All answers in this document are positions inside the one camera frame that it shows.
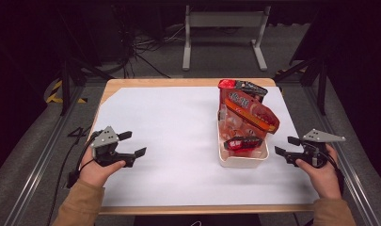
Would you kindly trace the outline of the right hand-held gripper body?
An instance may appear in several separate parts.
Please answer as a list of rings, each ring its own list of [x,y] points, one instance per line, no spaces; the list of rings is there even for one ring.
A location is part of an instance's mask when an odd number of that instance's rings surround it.
[[[339,137],[327,132],[312,129],[300,138],[302,153],[286,152],[285,160],[288,164],[297,167],[295,160],[302,159],[316,169],[323,167],[327,162],[331,163],[335,169],[338,167],[334,158],[328,153],[326,144],[328,142],[342,142],[345,137]]]

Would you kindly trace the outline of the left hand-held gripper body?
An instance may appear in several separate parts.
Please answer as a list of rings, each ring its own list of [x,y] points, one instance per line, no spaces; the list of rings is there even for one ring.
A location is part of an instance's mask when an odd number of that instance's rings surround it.
[[[118,134],[111,126],[107,126],[94,138],[90,147],[93,159],[102,167],[112,165],[119,161],[125,161],[126,168],[131,168],[136,160],[134,153],[118,153]]]

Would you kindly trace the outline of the small red packet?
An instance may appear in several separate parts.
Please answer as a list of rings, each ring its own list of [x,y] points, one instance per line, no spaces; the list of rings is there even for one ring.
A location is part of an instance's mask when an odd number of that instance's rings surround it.
[[[233,137],[224,142],[224,148],[229,151],[240,152],[249,151],[262,145],[262,139],[259,137]]]

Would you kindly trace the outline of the white plastic storage box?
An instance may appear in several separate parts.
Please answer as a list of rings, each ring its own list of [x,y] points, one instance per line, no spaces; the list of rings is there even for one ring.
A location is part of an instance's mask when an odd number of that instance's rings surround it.
[[[257,168],[268,158],[269,151],[266,144],[266,133],[252,125],[246,119],[223,107],[217,112],[218,148],[220,164],[228,168]],[[259,137],[262,145],[249,151],[234,152],[224,148],[224,142],[233,137]]]

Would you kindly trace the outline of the orange red packet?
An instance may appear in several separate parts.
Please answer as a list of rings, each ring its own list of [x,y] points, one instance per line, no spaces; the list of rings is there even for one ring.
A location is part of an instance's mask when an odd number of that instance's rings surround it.
[[[262,131],[274,134],[280,125],[276,114],[255,98],[237,89],[220,90],[219,109],[226,107]]]

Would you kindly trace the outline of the black and red sauce packet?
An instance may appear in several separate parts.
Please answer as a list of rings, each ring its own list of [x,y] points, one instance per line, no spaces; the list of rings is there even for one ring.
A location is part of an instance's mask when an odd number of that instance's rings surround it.
[[[237,89],[245,94],[255,98],[260,103],[263,101],[264,96],[268,90],[260,87],[252,82],[234,79],[221,79],[218,83],[220,89]]]

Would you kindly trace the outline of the person's left hand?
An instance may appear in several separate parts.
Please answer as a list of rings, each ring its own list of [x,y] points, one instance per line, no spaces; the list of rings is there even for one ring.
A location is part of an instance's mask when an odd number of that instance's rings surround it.
[[[125,165],[125,161],[119,161],[112,165],[102,167],[94,161],[92,150],[87,148],[81,160],[79,179],[90,185],[103,187],[107,179]]]

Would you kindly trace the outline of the person's right hand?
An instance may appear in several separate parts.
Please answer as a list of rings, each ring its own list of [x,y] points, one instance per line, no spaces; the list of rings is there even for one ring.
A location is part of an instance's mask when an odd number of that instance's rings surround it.
[[[321,199],[340,200],[341,189],[335,167],[327,162],[316,169],[302,159],[295,160],[296,165],[310,178],[310,182]]]

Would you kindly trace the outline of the white table mat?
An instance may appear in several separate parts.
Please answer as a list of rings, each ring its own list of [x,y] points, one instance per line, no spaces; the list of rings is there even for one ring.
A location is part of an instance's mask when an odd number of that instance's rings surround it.
[[[254,169],[225,168],[218,158],[217,87],[125,88],[100,107],[94,127],[132,132],[120,153],[145,149],[129,169],[105,184],[105,207],[310,204],[317,194],[308,175],[275,154],[295,151],[293,121],[278,88],[263,99],[279,118],[267,137],[267,159]]]

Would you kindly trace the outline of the black tripod stand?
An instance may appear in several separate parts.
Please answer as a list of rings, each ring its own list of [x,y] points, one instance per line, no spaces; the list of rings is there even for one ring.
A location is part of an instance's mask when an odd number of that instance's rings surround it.
[[[61,116],[64,116],[68,112],[72,103],[70,82],[73,81],[76,86],[84,86],[85,83],[87,82],[85,73],[82,71],[83,68],[95,74],[96,76],[99,76],[102,79],[105,79],[106,81],[112,79],[111,75],[93,66],[90,66],[89,64],[87,64],[86,62],[78,58],[75,58],[75,57],[66,58],[61,64],[62,103],[63,103],[62,110],[60,113]]]
[[[310,87],[315,80],[318,80],[317,106],[322,115],[325,115],[325,89],[326,89],[326,64],[323,59],[314,57],[304,60],[290,69],[277,72],[273,80],[277,83],[296,72],[305,69],[299,83],[303,87]]]

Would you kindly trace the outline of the yellow black hazard tape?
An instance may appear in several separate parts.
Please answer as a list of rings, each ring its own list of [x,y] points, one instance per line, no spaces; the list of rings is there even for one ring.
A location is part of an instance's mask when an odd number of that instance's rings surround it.
[[[58,90],[62,88],[62,80],[57,80],[54,84],[51,93],[49,94],[48,98],[46,99],[46,103],[63,103],[63,99],[56,97]],[[78,104],[85,104],[87,103],[87,98],[79,98],[77,101]]]

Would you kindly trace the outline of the white metal stand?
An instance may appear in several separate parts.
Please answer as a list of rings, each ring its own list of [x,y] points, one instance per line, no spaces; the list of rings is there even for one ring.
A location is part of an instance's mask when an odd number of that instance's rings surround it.
[[[191,63],[191,28],[192,27],[254,27],[258,34],[250,41],[260,70],[265,72],[267,64],[262,54],[261,44],[264,30],[267,26],[271,7],[258,11],[192,11],[189,6],[185,8],[184,30],[185,44],[183,48],[184,71],[190,70]]]

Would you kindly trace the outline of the aluminium floor rail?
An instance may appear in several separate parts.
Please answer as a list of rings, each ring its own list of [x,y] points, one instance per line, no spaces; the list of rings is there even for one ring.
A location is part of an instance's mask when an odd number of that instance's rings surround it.
[[[27,177],[27,180],[25,182],[24,188],[22,189],[22,192],[20,193],[20,196],[14,203],[14,206],[12,207],[7,219],[5,220],[5,223],[3,226],[18,226],[20,220],[23,217],[23,214],[30,203],[39,183],[43,176],[43,173],[45,172],[50,159],[52,157],[53,152],[56,149],[56,143],[59,139],[62,130],[67,124],[68,118],[72,113],[72,110],[77,102],[77,100],[80,98],[82,92],[84,90],[84,87],[75,87],[72,89],[72,94],[70,97],[71,106],[68,107],[68,110],[66,111],[64,116],[60,116],[53,128],[52,134],[49,136],[37,162],[35,167],[30,172],[29,176]]]
[[[317,95],[314,93],[313,88],[304,87],[304,92],[312,104],[315,115],[319,119],[319,123],[322,125],[323,129],[328,133],[333,133],[334,130],[329,123],[329,120],[326,116],[321,113],[319,106],[317,105]],[[357,207],[357,210],[360,216],[363,218],[365,226],[381,226],[381,221],[376,216],[375,212],[372,209],[372,206],[368,200],[365,189],[362,186],[362,183],[357,176],[353,166],[350,164],[348,159],[343,153],[343,148],[341,144],[334,143],[333,147],[339,152],[340,166],[342,172],[345,176],[345,185],[349,194],[352,196],[354,203]]]

